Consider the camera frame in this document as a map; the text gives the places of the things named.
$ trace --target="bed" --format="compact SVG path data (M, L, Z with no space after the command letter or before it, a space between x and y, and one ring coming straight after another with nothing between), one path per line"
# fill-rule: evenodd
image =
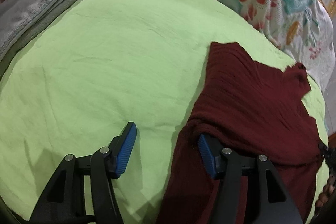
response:
M281 70L295 63L217 0L76 1L27 42L1 79L0 193L7 205L29 218L64 155L90 154L134 121L139 138L114 186L125 223L154 223L211 41L237 41L254 60ZM321 85L309 82L303 103L327 143ZM328 176L323 164L315 199Z

